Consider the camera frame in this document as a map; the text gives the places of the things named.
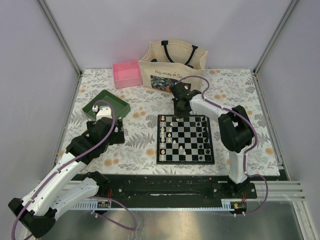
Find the black white chess board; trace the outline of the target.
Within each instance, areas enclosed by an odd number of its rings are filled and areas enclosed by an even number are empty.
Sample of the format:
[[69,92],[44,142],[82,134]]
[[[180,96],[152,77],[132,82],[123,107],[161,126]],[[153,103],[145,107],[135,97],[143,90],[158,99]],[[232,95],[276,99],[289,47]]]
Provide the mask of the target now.
[[[177,117],[174,115],[158,115],[157,116],[157,150],[156,163],[158,165],[213,165],[215,163],[214,149],[212,142],[210,119],[205,115],[189,115],[186,117]],[[161,142],[161,128],[165,130],[165,142]],[[161,160],[161,155],[165,155],[165,159]]]

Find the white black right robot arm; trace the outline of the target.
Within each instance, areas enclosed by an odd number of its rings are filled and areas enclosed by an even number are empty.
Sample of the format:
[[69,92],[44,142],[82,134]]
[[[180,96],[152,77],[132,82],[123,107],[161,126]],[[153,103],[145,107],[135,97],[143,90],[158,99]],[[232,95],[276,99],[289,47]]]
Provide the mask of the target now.
[[201,95],[173,99],[174,115],[182,118],[192,111],[204,115],[218,123],[220,139],[229,152],[228,194],[239,198],[249,183],[246,170],[246,153],[252,148],[253,138],[257,136],[246,109],[241,105],[233,108],[218,105]]

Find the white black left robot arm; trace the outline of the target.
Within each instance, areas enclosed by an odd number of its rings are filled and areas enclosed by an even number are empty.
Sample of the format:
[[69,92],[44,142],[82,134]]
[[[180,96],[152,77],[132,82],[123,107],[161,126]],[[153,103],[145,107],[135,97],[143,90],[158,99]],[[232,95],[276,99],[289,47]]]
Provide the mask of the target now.
[[108,196],[110,181],[99,171],[86,174],[81,183],[67,192],[63,188],[80,171],[102,155],[109,146],[124,143],[123,123],[116,118],[110,104],[92,107],[95,121],[86,123],[87,130],[74,137],[56,166],[30,193],[13,198],[8,207],[16,216],[11,230],[15,239],[18,223],[35,238],[47,234],[56,221],[73,206],[90,197]]

